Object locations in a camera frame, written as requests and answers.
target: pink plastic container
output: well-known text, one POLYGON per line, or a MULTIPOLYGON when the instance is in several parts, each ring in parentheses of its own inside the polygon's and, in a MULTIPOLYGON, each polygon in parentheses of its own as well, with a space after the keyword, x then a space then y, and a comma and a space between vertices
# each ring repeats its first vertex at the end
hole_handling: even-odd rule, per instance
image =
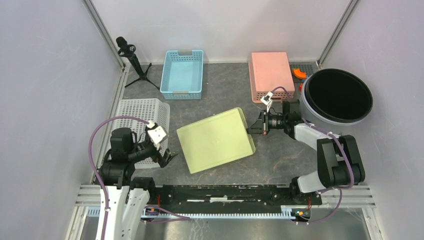
POLYGON ((249 61, 250 89, 252 101, 261 103, 262 96, 278 86, 284 87, 274 92, 275 101, 292 98, 295 94, 289 59, 285 52, 253 52, 249 61))

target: orange connector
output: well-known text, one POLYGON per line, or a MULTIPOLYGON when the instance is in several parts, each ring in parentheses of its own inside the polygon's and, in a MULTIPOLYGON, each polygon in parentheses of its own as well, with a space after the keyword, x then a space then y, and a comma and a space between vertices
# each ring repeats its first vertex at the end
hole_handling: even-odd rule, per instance
POLYGON ((308 75, 306 75, 306 72, 302 72, 299 68, 293 68, 293 74, 298 79, 307 79, 308 75))

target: tripod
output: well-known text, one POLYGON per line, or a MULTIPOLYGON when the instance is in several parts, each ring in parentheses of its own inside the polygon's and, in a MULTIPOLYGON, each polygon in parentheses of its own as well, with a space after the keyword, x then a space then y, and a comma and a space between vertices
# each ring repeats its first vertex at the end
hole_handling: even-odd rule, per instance
POLYGON ((125 57, 129 60, 129 63, 131 63, 132 67, 134 68, 135 72, 138 74, 138 78, 127 85, 125 85, 125 88, 130 86, 131 84, 138 82, 138 81, 146 81, 151 83, 157 90, 160 90, 158 86, 156 86, 153 82, 151 82, 147 78, 147 73, 149 72, 150 67, 152 64, 150 63, 146 69, 145 72, 143 72, 142 66, 140 65, 139 59, 137 58, 136 54, 134 53, 136 51, 136 46, 132 44, 128 44, 127 41, 119 36, 116 39, 116 44, 119 47, 118 54, 120 57, 125 57))

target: light blue basket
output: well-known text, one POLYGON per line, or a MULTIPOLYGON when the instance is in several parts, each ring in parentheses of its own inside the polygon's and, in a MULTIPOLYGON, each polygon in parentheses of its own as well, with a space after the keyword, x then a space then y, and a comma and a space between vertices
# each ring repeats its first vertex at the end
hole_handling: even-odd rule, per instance
POLYGON ((203 50, 170 50, 163 64, 160 92, 166 100, 202 98, 203 50))

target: white basket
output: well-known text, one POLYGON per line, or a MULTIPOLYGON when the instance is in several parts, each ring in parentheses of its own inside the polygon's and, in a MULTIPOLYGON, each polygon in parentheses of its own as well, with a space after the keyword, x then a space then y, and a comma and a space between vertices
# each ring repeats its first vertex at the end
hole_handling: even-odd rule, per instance
MULTIPOLYGON (((147 98, 147 99, 128 99, 120 100, 118 109, 116 111, 116 116, 131 116, 140 118, 146 121, 152 120, 157 123, 159 126, 162 126, 169 132, 170 128, 170 106, 168 103, 161 102, 157 98, 147 98)), ((132 119, 118 119, 113 123, 112 129, 118 128, 130 128, 132 131, 137 133, 139 138, 141 134, 145 132, 145 124, 132 119)), ((146 134, 141 136, 141 141, 145 139, 146 134)), ((161 144, 160 153, 163 155, 165 150, 168 148, 168 139, 163 141, 161 144)), ((151 169, 159 168, 159 163, 155 163, 152 159, 146 158, 143 161, 139 161, 135 164, 136 169, 151 169)))

